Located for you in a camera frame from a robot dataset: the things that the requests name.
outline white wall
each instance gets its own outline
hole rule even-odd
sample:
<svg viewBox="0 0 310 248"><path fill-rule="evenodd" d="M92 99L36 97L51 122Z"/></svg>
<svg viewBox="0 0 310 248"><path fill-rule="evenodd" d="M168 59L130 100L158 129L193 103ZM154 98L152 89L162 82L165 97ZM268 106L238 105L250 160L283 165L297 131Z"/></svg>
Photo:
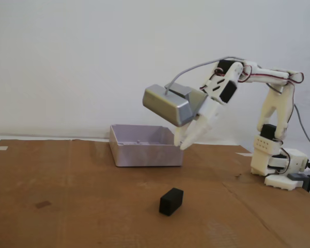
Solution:
<svg viewBox="0 0 310 248"><path fill-rule="evenodd" d="M235 55L303 71L296 104L310 134L310 1L0 0L0 133L105 137L110 124L172 126L145 87ZM211 67L178 80L199 87ZM243 84L206 140L251 148L263 84ZM285 144L310 154L294 114Z"/></svg>

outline white robotic arm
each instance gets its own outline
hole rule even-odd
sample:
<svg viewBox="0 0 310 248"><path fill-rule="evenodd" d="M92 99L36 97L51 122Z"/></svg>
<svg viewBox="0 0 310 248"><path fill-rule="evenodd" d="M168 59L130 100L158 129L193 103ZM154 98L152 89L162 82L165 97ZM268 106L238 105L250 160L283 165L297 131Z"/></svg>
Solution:
<svg viewBox="0 0 310 248"><path fill-rule="evenodd" d="M293 110L294 83L301 83L302 81L302 73L262 69L255 62L247 60L220 60L215 64L209 80L200 88L209 97L198 112L195 127L193 130L189 130L189 134L187 134L187 128L190 123L183 127L177 127L175 145L180 145L180 149L184 150L209 131L223 107L229 103L238 84L244 82L267 83L281 92L280 94L275 90L269 90L262 107L257 130L260 132L263 125L269 123L270 117L277 110L278 123L275 138L277 140L284 139Z"/></svg>
<svg viewBox="0 0 310 248"><path fill-rule="evenodd" d="M204 92L202 96L197 95L196 90L175 83L185 72L211 63L215 66L209 80L200 88ZM304 75L300 72L268 70L252 61L225 57L181 72L166 86L165 92L158 85L150 86L145 91L143 103L177 126L174 142L184 150L211 130L239 83L266 83L270 89L257 125L260 134L254 139L251 172L266 176L266 185L292 190L305 185L301 180L309 180L306 176L301 179L304 174L298 174L310 164L307 156L298 150L281 147L294 108L295 84L303 80ZM277 126L269 124L274 111L277 111ZM193 120L195 125L188 130Z"/></svg>

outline table surface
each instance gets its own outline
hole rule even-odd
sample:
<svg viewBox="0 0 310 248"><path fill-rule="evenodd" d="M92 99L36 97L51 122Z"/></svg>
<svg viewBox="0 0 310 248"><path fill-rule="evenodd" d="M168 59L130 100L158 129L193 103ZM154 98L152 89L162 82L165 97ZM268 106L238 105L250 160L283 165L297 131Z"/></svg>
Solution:
<svg viewBox="0 0 310 248"><path fill-rule="evenodd" d="M105 142L0 146L0 247L310 247L310 194L265 186L240 146L193 145L169 168L118 168Z"/></svg>

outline open box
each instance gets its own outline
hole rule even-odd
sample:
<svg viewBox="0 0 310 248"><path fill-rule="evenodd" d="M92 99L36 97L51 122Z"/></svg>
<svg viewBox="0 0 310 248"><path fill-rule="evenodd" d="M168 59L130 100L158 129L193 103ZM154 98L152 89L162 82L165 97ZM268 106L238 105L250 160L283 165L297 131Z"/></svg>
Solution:
<svg viewBox="0 0 310 248"><path fill-rule="evenodd" d="M183 151L161 126L112 125L110 148L116 166L181 166Z"/></svg>

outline cable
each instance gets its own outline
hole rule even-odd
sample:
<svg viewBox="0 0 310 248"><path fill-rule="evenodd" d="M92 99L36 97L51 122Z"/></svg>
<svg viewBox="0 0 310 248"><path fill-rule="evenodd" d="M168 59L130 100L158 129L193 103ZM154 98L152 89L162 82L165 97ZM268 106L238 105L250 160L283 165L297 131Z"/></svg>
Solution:
<svg viewBox="0 0 310 248"><path fill-rule="evenodd" d="M281 94L281 92L280 92L279 90L273 88L270 84L267 84L267 86L268 86L269 88L271 88L272 90L274 90L275 92ZM300 111L299 111L298 107L296 106L296 104L293 104L293 105L294 105L294 107L295 107L296 113L298 114L299 122L300 122L301 128L302 128L302 130L303 130L303 132L304 132L304 134L305 134L305 137L306 137L306 138L308 139L308 141L310 142L310 138L309 138L308 134L306 133L305 128L304 128L303 123L302 123L302 119L301 119L301 116L300 116Z"/></svg>
<svg viewBox="0 0 310 248"><path fill-rule="evenodd" d="M296 113L298 114L299 122L300 122L301 128L302 128L302 130L303 130L303 132L304 132L304 134L305 134L305 137L306 137L306 138L308 139L308 141L310 142L310 138L309 138L309 136L307 135L307 133L306 133L306 131L305 131L305 129L304 129L304 126L303 126L303 124L302 124L302 120L301 120L301 116L300 116L300 112L299 112L299 110L298 110L298 107L296 106L296 104L294 104L294 107L295 107L295 109L296 109Z"/></svg>
<svg viewBox="0 0 310 248"><path fill-rule="evenodd" d="M180 72L178 75L175 76L174 79L172 79L171 83L168 85L168 87L166 88L165 90L165 95L168 93L168 91L170 90L171 86L174 84L175 80L177 80L177 78L179 78L181 75L183 75L184 73L186 72L189 72L191 70L194 70L195 68L198 68L198 67L201 67L201 66L206 66L206 65L209 65L209 64L212 64L212 63L215 63L215 62L218 62L218 61L221 61L221 60L224 60L224 59L228 59L228 58L233 58L233 59L238 59L238 60L244 60L243 58L239 58L239 57L233 57L233 56L226 56L226 57L222 57L222 58L218 58L218 59L215 59L215 60L212 60L212 61L209 61L209 62L205 62L205 63L202 63L202 64L199 64L199 65L196 65L196 66L193 66L191 68L188 68L182 72Z"/></svg>
<svg viewBox="0 0 310 248"><path fill-rule="evenodd" d="M287 165L287 167L286 167L285 171L283 171L283 172L279 172L279 171L277 171L279 174L283 174L283 173L285 173L285 172L288 170L289 165L290 165L290 155L289 155L289 153L288 153L288 152L286 152L286 150L285 150L284 148L281 148L281 150L282 150L282 151L284 151L284 153L285 153L285 154L287 155L287 157L288 157L288 165Z"/></svg>

